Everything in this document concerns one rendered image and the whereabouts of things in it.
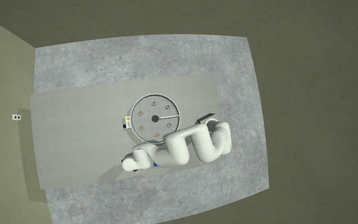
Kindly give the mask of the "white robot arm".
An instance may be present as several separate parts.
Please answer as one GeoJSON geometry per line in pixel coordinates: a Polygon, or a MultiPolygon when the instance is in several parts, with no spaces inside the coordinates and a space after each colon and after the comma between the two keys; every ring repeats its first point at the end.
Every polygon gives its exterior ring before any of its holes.
{"type": "Polygon", "coordinates": [[[185,142],[187,136],[191,136],[196,155],[204,163],[212,162],[220,155],[226,155],[231,151],[229,124],[210,118],[204,124],[196,124],[167,135],[165,144],[168,149],[160,149],[149,142],[135,145],[132,148],[133,153],[128,154],[122,161],[122,168],[125,171],[134,170],[138,174],[142,172],[142,169],[148,169],[151,166],[149,156],[155,164],[161,167],[185,165],[189,161],[189,152],[185,142]]]}

